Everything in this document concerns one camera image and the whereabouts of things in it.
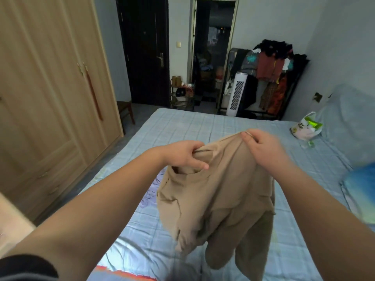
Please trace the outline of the person's right hand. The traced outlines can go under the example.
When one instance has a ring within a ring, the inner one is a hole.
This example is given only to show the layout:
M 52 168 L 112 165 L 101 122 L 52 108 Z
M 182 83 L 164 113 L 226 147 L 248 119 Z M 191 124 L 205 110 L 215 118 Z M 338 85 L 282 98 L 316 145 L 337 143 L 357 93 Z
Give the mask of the person's right hand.
M 248 129 L 241 134 L 250 134 L 256 139 L 258 150 L 252 155 L 272 176 L 277 177 L 279 173 L 294 165 L 276 136 L 260 129 Z

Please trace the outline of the beige garment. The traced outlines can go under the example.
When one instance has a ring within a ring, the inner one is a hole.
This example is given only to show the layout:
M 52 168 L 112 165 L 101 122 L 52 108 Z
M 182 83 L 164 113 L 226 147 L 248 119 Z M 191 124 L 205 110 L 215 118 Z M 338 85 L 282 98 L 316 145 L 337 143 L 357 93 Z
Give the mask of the beige garment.
M 156 201 L 163 227 L 188 255 L 207 243 L 205 261 L 223 268 L 234 256 L 250 281 L 262 281 L 275 215 L 274 179 L 250 153 L 241 134 L 193 152 L 208 170 L 168 166 Z

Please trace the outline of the person's left forearm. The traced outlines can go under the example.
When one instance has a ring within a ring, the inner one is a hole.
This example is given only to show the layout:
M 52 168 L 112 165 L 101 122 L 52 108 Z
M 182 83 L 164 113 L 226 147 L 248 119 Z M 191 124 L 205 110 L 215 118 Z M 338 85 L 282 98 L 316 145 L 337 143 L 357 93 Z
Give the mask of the person's left forearm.
M 154 147 L 77 195 L 41 223 L 7 255 L 42 258 L 58 281 L 85 281 L 119 237 L 157 174 L 167 165 L 165 147 Z

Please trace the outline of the person's right forearm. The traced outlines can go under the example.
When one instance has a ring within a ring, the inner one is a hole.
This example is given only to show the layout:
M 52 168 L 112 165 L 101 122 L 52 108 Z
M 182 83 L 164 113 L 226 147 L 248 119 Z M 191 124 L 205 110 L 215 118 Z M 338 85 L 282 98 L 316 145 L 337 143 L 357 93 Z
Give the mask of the person's right forearm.
M 375 281 L 375 232 L 292 162 L 269 172 L 323 281 Z

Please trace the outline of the light blue checked bed sheet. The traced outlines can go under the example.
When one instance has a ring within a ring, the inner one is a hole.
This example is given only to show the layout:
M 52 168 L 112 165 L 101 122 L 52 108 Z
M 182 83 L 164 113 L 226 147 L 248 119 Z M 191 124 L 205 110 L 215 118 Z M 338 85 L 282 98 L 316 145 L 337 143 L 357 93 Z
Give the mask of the light blue checked bed sheet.
M 209 143 L 258 128 L 279 137 L 293 161 L 348 208 L 340 186 L 342 177 L 350 170 L 345 157 L 322 136 L 313 140 L 313 147 L 296 139 L 289 130 L 293 124 L 159 108 L 144 120 L 142 127 L 101 167 L 82 192 L 153 146 L 180 140 Z M 322 281 L 278 183 L 275 194 L 276 215 L 263 281 Z M 204 259 L 206 244 L 186 258 L 175 251 L 175 245 L 162 227 L 156 204 L 142 203 L 98 265 L 157 281 L 248 281 L 237 269 L 234 257 L 222 269 L 212 270 Z

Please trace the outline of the white tower fan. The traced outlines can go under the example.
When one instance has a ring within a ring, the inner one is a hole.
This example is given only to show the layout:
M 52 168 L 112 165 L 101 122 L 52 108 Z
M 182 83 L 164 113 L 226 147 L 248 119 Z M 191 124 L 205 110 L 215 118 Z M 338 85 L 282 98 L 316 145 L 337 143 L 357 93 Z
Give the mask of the white tower fan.
M 240 106 L 242 94 L 246 86 L 247 77 L 247 73 L 237 72 L 234 77 L 234 80 L 232 80 L 232 89 L 226 110 L 226 116 L 236 117 Z

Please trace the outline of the white and green plastic bag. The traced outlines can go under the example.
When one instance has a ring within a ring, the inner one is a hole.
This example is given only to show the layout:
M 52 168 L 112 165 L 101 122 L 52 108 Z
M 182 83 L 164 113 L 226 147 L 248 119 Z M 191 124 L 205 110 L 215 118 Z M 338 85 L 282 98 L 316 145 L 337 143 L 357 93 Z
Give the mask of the white and green plastic bag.
M 292 135 L 302 141 L 310 141 L 322 131 L 323 124 L 316 121 L 316 112 L 305 115 L 290 128 Z

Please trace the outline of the small shoe rack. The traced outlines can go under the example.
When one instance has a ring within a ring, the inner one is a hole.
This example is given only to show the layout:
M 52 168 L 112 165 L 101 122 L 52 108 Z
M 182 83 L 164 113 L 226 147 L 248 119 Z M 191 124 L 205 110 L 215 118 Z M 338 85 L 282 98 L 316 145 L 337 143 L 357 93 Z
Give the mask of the small shoe rack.
M 181 76 L 170 80 L 170 108 L 193 112 L 195 109 L 195 84 L 185 84 Z

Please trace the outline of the wooden stool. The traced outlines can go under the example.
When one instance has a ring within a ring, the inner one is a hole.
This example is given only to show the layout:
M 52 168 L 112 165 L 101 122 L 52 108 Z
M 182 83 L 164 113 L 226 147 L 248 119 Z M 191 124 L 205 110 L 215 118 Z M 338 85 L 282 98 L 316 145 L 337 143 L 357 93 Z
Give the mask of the wooden stool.
M 120 116 L 121 127 L 122 127 L 122 130 L 123 130 L 123 134 L 125 135 L 126 131 L 125 131 L 125 127 L 124 127 L 124 124 L 123 124 L 124 118 L 129 116 L 132 124 L 135 125 L 134 113 L 133 113 L 133 109 L 132 109 L 132 102 L 131 101 L 116 101 L 116 103 L 117 103 L 117 108 L 118 108 L 118 112 L 119 112 L 119 116 Z

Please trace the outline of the light blue quilt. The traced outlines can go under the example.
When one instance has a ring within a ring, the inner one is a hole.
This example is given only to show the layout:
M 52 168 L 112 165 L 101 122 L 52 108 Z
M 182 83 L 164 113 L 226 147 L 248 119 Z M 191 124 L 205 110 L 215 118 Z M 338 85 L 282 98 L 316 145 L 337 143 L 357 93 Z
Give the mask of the light blue quilt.
M 375 162 L 375 95 L 337 85 L 316 118 L 321 136 L 353 168 Z

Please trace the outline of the blue pillow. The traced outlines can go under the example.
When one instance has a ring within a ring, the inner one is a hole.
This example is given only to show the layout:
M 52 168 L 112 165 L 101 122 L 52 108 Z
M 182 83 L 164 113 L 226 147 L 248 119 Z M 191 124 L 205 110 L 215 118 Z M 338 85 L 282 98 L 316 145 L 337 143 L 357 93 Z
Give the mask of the blue pillow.
M 375 227 L 375 162 L 350 171 L 340 185 L 350 211 Z

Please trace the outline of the dark wooden door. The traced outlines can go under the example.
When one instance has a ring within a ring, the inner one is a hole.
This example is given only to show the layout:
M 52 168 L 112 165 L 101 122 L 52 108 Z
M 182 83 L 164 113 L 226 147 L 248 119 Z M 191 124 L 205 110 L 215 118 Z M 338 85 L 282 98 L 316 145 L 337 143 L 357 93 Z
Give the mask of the dark wooden door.
M 168 0 L 115 0 L 133 103 L 170 107 Z

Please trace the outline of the red and white cloth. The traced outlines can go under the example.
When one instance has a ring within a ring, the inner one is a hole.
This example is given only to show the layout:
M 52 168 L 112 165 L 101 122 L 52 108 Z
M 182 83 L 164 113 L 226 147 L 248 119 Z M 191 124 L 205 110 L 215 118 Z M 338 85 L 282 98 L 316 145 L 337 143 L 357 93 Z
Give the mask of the red and white cloth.
M 110 270 L 106 266 L 97 265 L 87 281 L 157 281 L 157 279 L 123 270 Z

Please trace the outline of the wooden wardrobe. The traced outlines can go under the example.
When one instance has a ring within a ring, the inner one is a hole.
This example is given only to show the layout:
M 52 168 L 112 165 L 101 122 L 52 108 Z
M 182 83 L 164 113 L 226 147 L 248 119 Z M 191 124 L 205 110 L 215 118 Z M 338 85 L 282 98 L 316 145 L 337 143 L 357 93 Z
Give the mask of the wooden wardrobe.
M 0 193 L 40 224 L 120 125 L 94 0 L 0 0 Z

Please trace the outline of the metal door frame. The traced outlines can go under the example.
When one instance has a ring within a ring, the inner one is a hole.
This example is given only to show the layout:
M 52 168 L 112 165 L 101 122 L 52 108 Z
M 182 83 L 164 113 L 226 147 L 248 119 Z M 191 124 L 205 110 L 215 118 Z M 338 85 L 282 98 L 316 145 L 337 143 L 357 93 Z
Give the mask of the metal door frame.
M 193 110 L 219 108 L 239 0 L 192 0 L 187 82 L 194 86 Z

